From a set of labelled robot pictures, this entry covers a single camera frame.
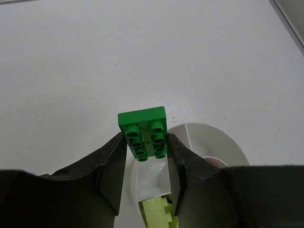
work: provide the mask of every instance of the white table surface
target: white table surface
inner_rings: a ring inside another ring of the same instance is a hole
[[[304,163],[304,58],[267,0],[41,0],[0,6],[0,169],[52,173],[165,106],[250,164]],[[126,163],[115,227],[140,227]]]

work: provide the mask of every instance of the green toy brick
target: green toy brick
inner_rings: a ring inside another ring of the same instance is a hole
[[[173,205],[164,197],[142,202],[148,228],[178,228],[178,218],[173,215]]]
[[[167,154],[167,119],[164,107],[118,114],[118,125],[139,162]]]

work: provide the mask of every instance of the lego stud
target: lego stud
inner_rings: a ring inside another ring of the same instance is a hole
[[[168,223],[172,222],[172,215],[171,215],[170,211],[166,212],[166,219],[167,219]]]
[[[141,147],[143,145],[143,139],[141,137],[131,138],[130,144],[134,148]]]
[[[165,150],[165,146],[164,144],[155,144],[153,145],[153,148],[154,148],[154,152],[157,153],[157,152],[163,152]]]
[[[149,125],[149,129],[150,129],[151,134],[162,133],[162,131],[163,131],[162,123],[161,122],[152,122]]]
[[[162,133],[152,135],[153,144],[162,144],[163,141],[164,141],[164,139],[163,139],[163,134]]]
[[[145,149],[144,147],[135,148],[135,154],[136,154],[137,156],[144,155],[144,154],[146,154],[146,149]]]
[[[125,136],[128,138],[136,138],[140,136],[140,130],[137,126],[128,126],[125,129]]]
[[[161,201],[162,206],[163,206],[164,208],[167,207],[167,206],[168,206],[167,198],[165,197],[165,198],[162,198],[161,200],[162,200],[162,201]]]
[[[145,162],[146,160],[148,160],[147,153],[137,156],[137,161],[139,161],[139,162],[143,162],[143,161]]]
[[[163,152],[155,152],[155,157],[157,159],[161,159],[161,158],[166,157],[165,151],[163,151]]]

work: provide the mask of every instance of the lime green lego brick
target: lime green lego brick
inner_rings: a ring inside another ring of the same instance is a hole
[[[173,216],[173,205],[167,198],[155,197],[142,202],[148,228],[178,228],[178,218]]]
[[[168,228],[169,223],[166,217],[165,208],[162,205],[162,198],[155,197],[142,202],[146,215],[148,228]]]
[[[138,161],[166,156],[167,119],[164,107],[119,113],[118,125]]]

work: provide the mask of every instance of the green lego duplo brick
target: green lego duplo brick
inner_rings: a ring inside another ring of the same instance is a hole
[[[138,161],[166,156],[167,119],[164,107],[119,113],[118,125]]]

